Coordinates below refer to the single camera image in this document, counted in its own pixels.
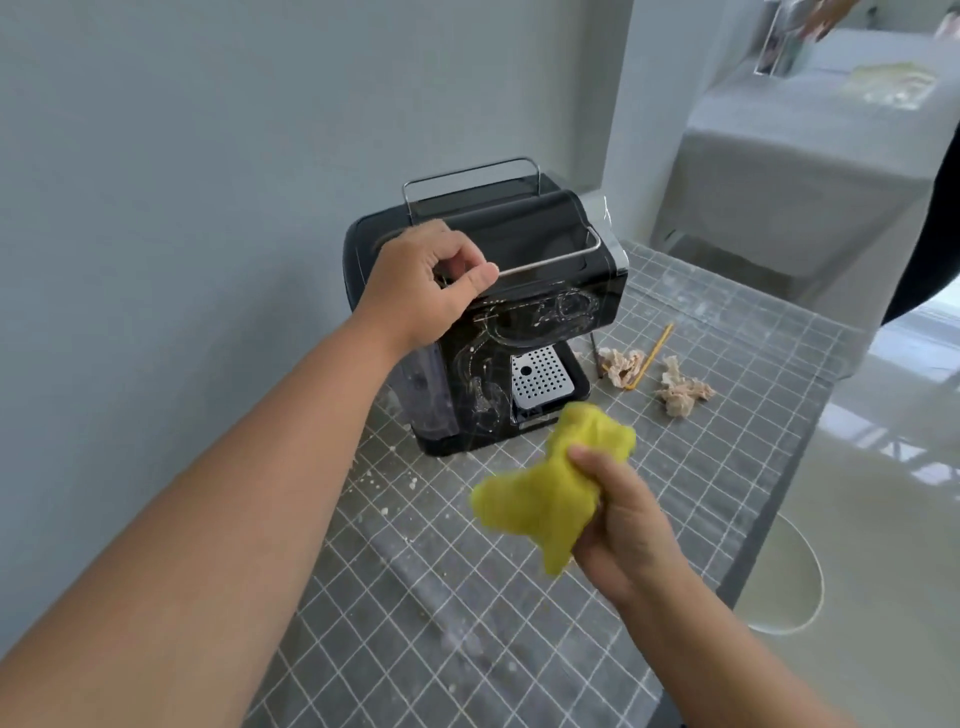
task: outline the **left hand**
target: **left hand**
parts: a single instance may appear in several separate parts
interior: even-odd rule
[[[434,268],[444,261],[455,282],[441,288]],[[353,315],[373,325],[400,358],[443,336],[498,276],[465,234],[431,220],[383,246]]]

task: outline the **chopstick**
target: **chopstick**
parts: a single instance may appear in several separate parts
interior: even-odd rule
[[[636,386],[640,383],[640,380],[643,379],[643,375],[647,373],[647,370],[650,369],[650,365],[653,364],[654,359],[657,358],[657,354],[660,353],[660,349],[662,349],[663,345],[666,344],[666,340],[670,338],[671,333],[673,333],[673,324],[667,324],[666,328],[663,330],[663,333],[660,335],[660,339],[647,356],[647,360],[643,362],[643,366],[640,367],[640,373],[636,375],[636,379],[630,382],[630,384],[624,387],[624,389],[626,389],[628,392],[633,392],[636,389]]]

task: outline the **drip tray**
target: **drip tray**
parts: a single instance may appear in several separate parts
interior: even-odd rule
[[[553,347],[512,356],[514,403],[520,409],[543,407],[568,398],[576,389],[566,366]]]

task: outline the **cutting mat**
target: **cutting mat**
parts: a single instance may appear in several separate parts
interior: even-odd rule
[[[625,246],[631,276],[598,344],[650,351],[718,395],[685,421],[655,397],[660,364],[634,392],[596,381],[592,347],[571,347],[590,400],[636,430],[631,463],[657,494],[693,569],[714,589],[787,463],[848,372],[858,332],[666,255]],[[647,724],[656,676],[575,567],[542,573],[529,542],[471,522],[469,493],[542,455],[540,430],[436,459],[396,399],[364,429],[297,613],[246,726],[570,728]]]

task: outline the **person's hand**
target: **person's hand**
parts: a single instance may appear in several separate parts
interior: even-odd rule
[[[567,457],[603,489],[597,517],[573,549],[600,594],[622,612],[689,571],[657,499],[629,465],[577,445]]]
[[[446,288],[434,280],[439,263],[455,280]],[[443,336],[498,275],[465,234],[431,220],[384,244],[353,315],[403,356]]]
[[[859,0],[824,0],[804,24],[802,37],[816,36],[823,40],[843,20]]]

